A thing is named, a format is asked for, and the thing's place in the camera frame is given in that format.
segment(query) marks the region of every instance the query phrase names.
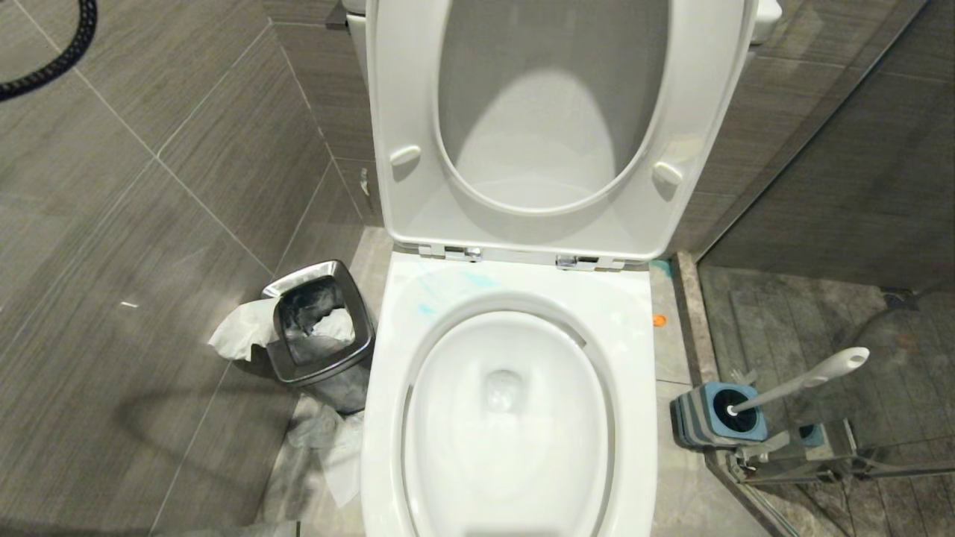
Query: toilet brush holder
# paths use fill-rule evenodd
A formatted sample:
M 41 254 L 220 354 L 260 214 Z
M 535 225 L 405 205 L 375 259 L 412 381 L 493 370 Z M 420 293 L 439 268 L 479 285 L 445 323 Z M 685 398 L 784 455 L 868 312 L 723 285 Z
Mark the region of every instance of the toilet brush holder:
M 760 407 L 732 415 L 727 410 L 759 393 L 752 386 L 707 382 L 675 399 L 670 405 L 677 438 L 686 447 L 733 447 L 769 437 Z
M 761 405 L 848 375 L 868 358 L 869 350 L 865 347 L 839 351 L 762 395 L 752 386 L 707 382 L 670 404 L 676 438 L 686 447 L 735 447 L 762 442 L 769 437 L 769 427 Z

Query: gray wall tile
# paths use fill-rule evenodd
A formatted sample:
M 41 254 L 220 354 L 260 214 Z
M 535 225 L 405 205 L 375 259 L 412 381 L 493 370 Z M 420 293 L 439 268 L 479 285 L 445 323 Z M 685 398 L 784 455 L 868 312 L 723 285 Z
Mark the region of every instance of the gray wall tile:
M 733 201 L 735 201 L 733 196 L 693 192 L 687 204 L 687 210 L 683 213 L 683 218 L 669 241 L 667 253 L 689 250 L 698 245 L 713 224 L 730 208 Z
M 345 180 L 345 187 L 349 190 L 351 198 L 358 205 L 365 226 L 384 226 L 381 196 L 378 193 L 378 171 L 374 162 L 338 159 L 335 163 L 338 164 L 338 170 L 342 172 L 342 179 Z M 364 179 L 368 182 L 368 195 L 361 187 L 363 170 L 366 171 Z
M 347 32 L 275 26 L 336 159 L 374 161 L 371 109 Z
M 911 289 L 950 280 L 953 93 L 871 75 L 708 262 Z
M 70 42 L 76 2 L 23 4 L 57 45 Z M 267 23 L 259 0 L 114 0 L 98 13 L 78 68 L 154 151 Z
M 270 269 L 330 160 L 271 30 L 162 157 Z
M 763 56 L 848 66 L 901 0 L 787 0 Z
M 905 28 L 923 0 L 793 0 L 740 80 L 697 188 L 736 197 L 695 230 L 695 256 L 783 170 Z
M 881 66 L 883 73 L 955 78 L 955 0 L 932 0 Z
M 337 0 L 262 0 L 275 23 L 324 24 Z
M 842 71 L 789 59 L 758 57 L 751 62 L 696 189 L 740 195 L 810 117 Z
M 53 58 L 0 3 L 0 76 Z M 0 105 L 0 352 L 150 157 L 76 75 Z
M 224 372 L 205 341 L 267 280 L 151 164 L 2 358 L 5 523 L 148 529 Z
M 329 259 L 351 263 L 364 227 L 335 166 L 322 185 L 288 245 L 277 276 Z
M 297 401 L 274 380 L 229 367 L 156 529 L 254 523 Z

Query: toilet seat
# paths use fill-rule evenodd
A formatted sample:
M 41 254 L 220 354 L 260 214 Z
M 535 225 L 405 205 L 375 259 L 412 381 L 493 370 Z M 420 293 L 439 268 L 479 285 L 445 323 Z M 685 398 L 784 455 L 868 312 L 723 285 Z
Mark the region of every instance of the toilet seat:
M 755 6 L 369 0 L 402 249 L 366 406 L 370 537 L 649 535 L 647 261 L 699 178 Z
M 562 352 L 573 354 L 573 348 L 577 348 L 577 359 L 585 359 L 587 363 L 578 362 L 574 366 L 578 368 L 576 371 L 592 368 L 591 380 L 598 384 L 582 387 L 578 393 L 589 394 L 584 401 L 567 397 L 568 406 L 562 410 L 573 414 L 574 405 L 598 407 L 586 414 L 605 413 L 605 429 L 601 429 L 605 433 L 598 436 L 603 435 L 606 445 L 589 450 L 568 449 L 556 456 L 600 454 L 603 450 L 605 458 L 582 462 L 584 471 L 580 476 L 551 476 L 539 482 L 535 479 L 519 483 L 524 486 L 520 489 L 524 494 L 539 490 L 541 495 L 522 498 L 522 502 L 514 500 L 520 508 L 507 511 L 511 518 L 479 524 L 468 519 L 468 514 L 474 511 L 464 503 L 469 495 L 478 494 L 480 486 L 464 493 L 454 491 L 459 493 L 456 497 L 442 498 L 446 505 L 435 502 L 434 494 L 452 494 L 451 491 L 432 489 L 429 498 L 422 490 L 427 486 L 454 483 L 459 476 L 436 476 L 430 472 L 436 472 L 440 464 L 455 457 L 460 459 L 461 452 L 458 450 L 453 457 L 440 462 L 432 460 L 435 453 L 418 452 L 413 445 L 409 449 L 412 440 L 433 438 L 427 432 L 418 435 L 420 431 L 410 427 L 417 427 L 421 422 L 422 415 L 414 415 L 419 410 L 415 406 L 418 402 L 430 406 L 443 400 L 450 404 L 449 397 L 453 395 L 437 390 L 417 399 L 416 392 L 422 382 L 429 383 L 427 376 L 433 374 L 429 373 L 429 364 L 440 365 L 440 358 L 434 362 L 435 357 L 429 354 L 435 350 L 443 353 L 442 341 L 444 344 L 469 341 L 467 334 L 481 334 L 488 323 L 507 320 L 506 315 L 527 317 L 514 324 L 512 337 L 519 337 L 521 331 L 537 333 L 529 339 L 540 343 L 554 336 L 551 351 L 556 352 L 563 345 Z M 656 400 L 647 272 L 564 271 L 494 261 L 465 264 L 394 252 L 381 318 L 387 322 L 379 325 L 376 337 L 362 450 L 362 504 L 368 535 L 617 537 L 649 533 L 656 487 Z M 469 328 L 469 324 L 484 326 Z M 456 329 L 463 329 L 465 337 L 459 337 Z M 486 350 L 499 352 L 500 345 L 499 342 L 489 344 Z M 471 351 L 475 352 L 473 355 L 480 355 L 481 350 L 472 348 Z M 601 404 L 593 399 L 597 393 L 604 398 L 599 401 Z M 436 421 L 450 423 L 455 417 L 460 415 L 449 414 Z M 487 452 L 476 450 L 472 455 L 475 455 L 474 461 Z M 423 461 L 434 462 L 435 466 L 422 468 Z M 601 478 L 584 479 L 587 472 L 599 474 L 601 467 L 605 470 Z M 533 475 L 538 478 L 543 474 Z M 519 481 L 518 477 L 514 477 L 515 482 Z M 550 516 L 553 511 L 548 507 L 565 508 L 566 504 L 561 504 L 561 498 L 551 498 L 553 501 L 548 503 L 543 491 L 559 490 L 557 486 L 573 483 L 590 487 L 586 491 L 575 491 L 576 496 L 572 494 L 573 498 L 569 499 L 571 503 L 580 501 L 585 505 L 579 508 L 580 516 L 574 519 L 577 526 L 571 523 L 560 526 L 559 521 L 555 522 L 555 517 Z M 450 509 L 451 505 L 457 509 L 454 516 L 446 517 L 451 520 L 433 520 L 436 509 Z M 538 511 L 521 516 L 522 509 L 532 508 Z M 438 514 L 447 515 L 448 511 Z M 448 527 L 455 531 L 447 532 Z

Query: metal bracket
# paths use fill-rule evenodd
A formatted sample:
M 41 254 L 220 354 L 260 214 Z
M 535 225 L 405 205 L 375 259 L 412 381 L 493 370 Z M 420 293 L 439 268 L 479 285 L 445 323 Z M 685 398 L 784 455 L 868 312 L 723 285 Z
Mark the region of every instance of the metal bracket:
M 554 266 L 561 270 L 609 270 L 620 271 L 626 266 L 623 259 L 614 259 L 612 257 L 589 257 L 583 255 L 557 254 L 554 258 Z
M 418 245 L 418 254 L 423 257 L 436 257 L 451 261 L 481 261 L 481 249 L 478 247 L 446 247 L 444 245 Z

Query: trash can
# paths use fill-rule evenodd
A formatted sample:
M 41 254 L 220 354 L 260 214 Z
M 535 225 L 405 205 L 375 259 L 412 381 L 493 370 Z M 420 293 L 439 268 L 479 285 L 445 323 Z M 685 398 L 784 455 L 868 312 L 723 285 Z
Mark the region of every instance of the trash can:
M 364 410 L 374 325 L 345 264 L 326 261 L 297 270 L 263 294 L 280 297 L 274 313 L 279 338 L 266 348 L 279 382 L 343 416 Z

